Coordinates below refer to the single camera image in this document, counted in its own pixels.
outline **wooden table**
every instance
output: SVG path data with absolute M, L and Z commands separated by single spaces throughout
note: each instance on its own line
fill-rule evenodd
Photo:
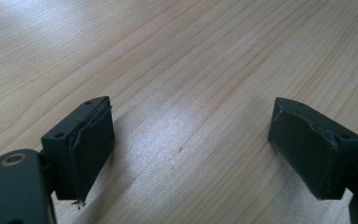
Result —
M 358 133 L 358 1 L 0 1 L 0 155 L 101 95 L 115 152 L 59 223 L 350 222 L 267 131 L 281 96 Z

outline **metal ring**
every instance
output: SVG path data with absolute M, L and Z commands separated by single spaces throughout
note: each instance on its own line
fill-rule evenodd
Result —
M 15 164 L 22 162 L 26 157 L 27 157 L 27 155 L 25 155 L 24 153 L 12 154 L 10 156 L 7 156 L 3 160 L 1 160 L 1 164 L 3 166 L 15 165 Z

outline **wood grain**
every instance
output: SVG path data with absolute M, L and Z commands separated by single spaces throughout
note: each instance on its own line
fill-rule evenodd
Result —
M 117 141 L 59 223 L 349 223 L 267 142 L 275 97 L 358 133 L 358 1 L 0 1 L 0 155 L 109 95 Z

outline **black bracket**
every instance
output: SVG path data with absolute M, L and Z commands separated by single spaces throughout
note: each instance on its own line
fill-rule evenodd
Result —
M 56 223 L 50 194 L 85 202 L 113 150 L 108 96 L 80 105 L 42 137 L 43 150 L 0 157 L 0 223 Z
M 358 223 L 358 134 L 302 103 L 277 98 L 268 140 L 319 200 L 353 193 L 351 223 Z

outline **black clamp jaw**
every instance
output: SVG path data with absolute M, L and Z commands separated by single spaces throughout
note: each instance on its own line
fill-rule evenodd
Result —
M 108 96 L 85 102 L 42 137 L 43 150 L 0 157 L 0 224 L 56 223 L 50 194 L 82 204 L 113 150 Z
M 319 200 L 353 193 L 351 223 L 358 224 L 358 134 L 296 101 L 277 98 L 268 140 Z

